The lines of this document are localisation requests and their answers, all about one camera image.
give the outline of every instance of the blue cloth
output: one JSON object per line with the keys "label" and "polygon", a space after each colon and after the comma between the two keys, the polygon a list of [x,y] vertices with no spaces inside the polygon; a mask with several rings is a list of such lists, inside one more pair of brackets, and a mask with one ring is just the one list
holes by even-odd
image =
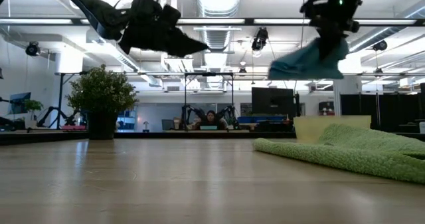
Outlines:
{"label": "blue cloth", "polygon": [[342,79],[338,62],[349,53],[347,41],[341,43],[325,59],[319,58],[319,41],[316,38],[308,46],[278,58],[272,62],[269,80]]}

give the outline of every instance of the green towel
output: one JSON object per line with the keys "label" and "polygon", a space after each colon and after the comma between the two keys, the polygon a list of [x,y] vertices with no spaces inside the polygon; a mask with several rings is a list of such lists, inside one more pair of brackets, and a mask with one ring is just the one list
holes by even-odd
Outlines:
{"label": "green towel", "polygon": [[254,149],[357,173],[425,184],[425,143],[386,132],[332,124],[317,144],[257,139]]}

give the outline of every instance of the potted plant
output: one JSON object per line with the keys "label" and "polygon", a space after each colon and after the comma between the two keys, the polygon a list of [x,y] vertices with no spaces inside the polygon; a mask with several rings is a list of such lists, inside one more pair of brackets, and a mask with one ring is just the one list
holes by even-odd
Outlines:
{"label": "potted plant", "polygon": [[87,111],[91,140],[113,139],[118,114],[138,101],[125,74],[106,71],[104,64],[71,82],[71,87],[71,94],[66,96],[68,105]]}
{"label": "potted plant", "polygon": [[37,100],[25,100],[24,106],[27,112],[31,113],[31,118],[30,118],[31,124],[29,124],[28,127],[36,128],[37,121],[34,118],[34,113],[36,111],[41,111],[44,108],[43,104]]}

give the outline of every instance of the black plant pot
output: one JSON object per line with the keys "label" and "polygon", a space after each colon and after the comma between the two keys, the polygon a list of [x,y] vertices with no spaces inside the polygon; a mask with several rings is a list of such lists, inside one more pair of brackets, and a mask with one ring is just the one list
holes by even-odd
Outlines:
{"label": "black plant pot", "polygon": [[111,140],[114,139],[118,114],[89,112],[88,135],[90,140]]}

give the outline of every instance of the green leaves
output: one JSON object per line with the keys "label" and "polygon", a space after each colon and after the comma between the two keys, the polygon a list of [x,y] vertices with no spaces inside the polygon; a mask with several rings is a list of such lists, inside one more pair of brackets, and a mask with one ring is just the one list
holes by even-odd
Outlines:
{"label": "green leaves", "polygon": [[106,71],[106,65],[92,68],[88,74],[71,82],[68,105],[91,112],[122,112],[138,101],[134,87],[125,74]]}
{"label": "green leaves", "polygon": [[37,100],[25,100],[25,108],[29,112],[40,111],[43,109],[43,104]]}

